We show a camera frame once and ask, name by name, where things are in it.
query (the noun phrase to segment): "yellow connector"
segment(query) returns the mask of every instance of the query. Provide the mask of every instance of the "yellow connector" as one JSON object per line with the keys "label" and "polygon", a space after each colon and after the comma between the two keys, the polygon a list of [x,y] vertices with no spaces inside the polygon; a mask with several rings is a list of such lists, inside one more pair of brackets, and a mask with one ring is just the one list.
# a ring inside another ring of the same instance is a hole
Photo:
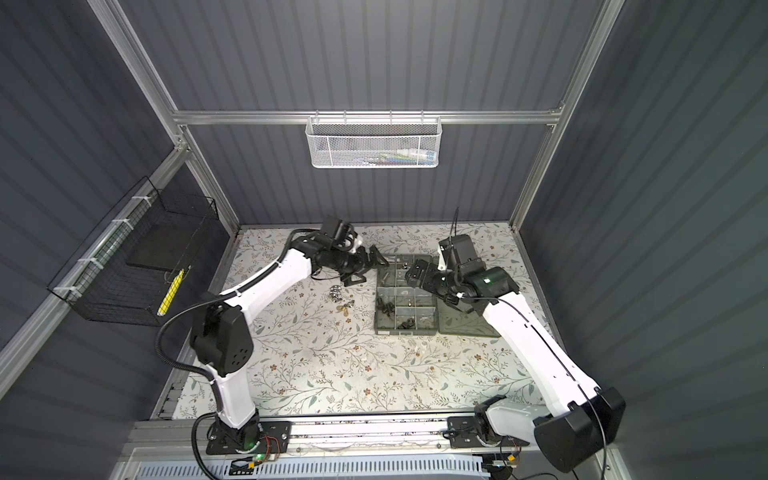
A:
{"label": "yellow connector", "polygon": [[184,280],[184,269],[181,269],[179,274],[176,275],[176,278],[174,278],[174,281],[170,283],[170,287],[168,287],[168,293],[165,294],[165,298],[163,298],[163,302],[160,304],[160,308],[157,309],[157,316],[163,316],[168,313],[170,303],[174,301],[176,292],[179,290],[179,285],[181,285],[181,280]]}

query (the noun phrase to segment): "white mesh basket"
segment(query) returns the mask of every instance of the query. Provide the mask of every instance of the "white mesh basket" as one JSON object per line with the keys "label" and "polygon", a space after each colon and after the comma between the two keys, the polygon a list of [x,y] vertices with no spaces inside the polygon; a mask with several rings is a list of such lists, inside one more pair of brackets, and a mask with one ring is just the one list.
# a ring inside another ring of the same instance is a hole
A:
{"label": "white mesh basket", "polygon": [[419,123],[340,124],[310,118],[306,140],[317,168],[437,167],[440,119]]}

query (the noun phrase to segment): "dark gray wall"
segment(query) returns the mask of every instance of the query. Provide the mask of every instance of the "dark gray wall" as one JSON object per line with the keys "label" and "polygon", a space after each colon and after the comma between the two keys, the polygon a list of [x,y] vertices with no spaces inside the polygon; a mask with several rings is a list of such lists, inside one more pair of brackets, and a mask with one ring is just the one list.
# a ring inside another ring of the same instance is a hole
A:
{"label": "dark gray wall", "polygon": [[597,0],[121,3],[182,110],[558,106]]}
{"label": "dark gray wall", "polygon": [[172,146],[86,2],[0,2],[0,346]]}
{"label": "dark gray wall", "polygon": [[547,127],[446,125],[436,168],[327,169],[304,127],[191,128],[242,224],[507,220]]}
{"label": "dark gray wall", "polygon": [[[200,194],[182,167],[167,189]],[[207,290],[229,236],[220,223],[169,315]],[[164,343],[176,356],[189,321]],[[0,477],[107,478],[136,420],[148,419],[170,368],[154,353],[157,329],[88,322],[70,313],[0,400]]]}
{"label": "dark gray wall", "polygon": [[634,478],[765,476],[767,125],[767,3],[629,2],[523,225]]}

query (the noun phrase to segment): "floral pattern surface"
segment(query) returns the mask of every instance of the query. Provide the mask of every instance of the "floral pattern surface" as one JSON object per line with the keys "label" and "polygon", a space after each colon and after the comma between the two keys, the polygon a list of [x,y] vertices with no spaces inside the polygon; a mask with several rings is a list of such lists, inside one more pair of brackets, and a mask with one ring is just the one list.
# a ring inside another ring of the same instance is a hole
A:
{"label": "floral pattern surface", "polygon": [[[430,253],[449,226],[357,227],[365,245],[384,254]],[[290,229],[246,230],[227,277],[242,282],[276,258]],[[546,325],[539,299],[505,223],[459,224],[488,267],[501,266]],[[262,415],[446,409],[473,406],[494,395],[541,404],[541,394],[503,339],[471,336],[381,336],[373,331],[375,274],[342,287],[306,279],[272,302],[251,326],[250,392]],[[355,300],[353,306],[338,305]],[[214,410],[210,387],[190,374],[175,419]]]}

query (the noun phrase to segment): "black wire mesh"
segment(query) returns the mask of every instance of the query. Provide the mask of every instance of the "black wire mesh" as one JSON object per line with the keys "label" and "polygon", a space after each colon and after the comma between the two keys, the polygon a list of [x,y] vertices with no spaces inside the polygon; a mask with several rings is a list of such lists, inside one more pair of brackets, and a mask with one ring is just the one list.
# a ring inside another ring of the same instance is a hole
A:
{"label": "black wire mesh", "polygon": [[[117,228],[93,257],[78,261],[84,262],[84,269],[71,286],[48,289],[87,320],[162,325],[164,318],[157,311],[169,287],[180,272],[184,278],[194,268],[210,225],[217,219],[211,198],[156,190],[126,219],[113,220]],[[129,264],[142,239],[158,228],[185,232],[186,246],[164,261],[173,269]],[[184,288],[183,280],[178,288]]]}

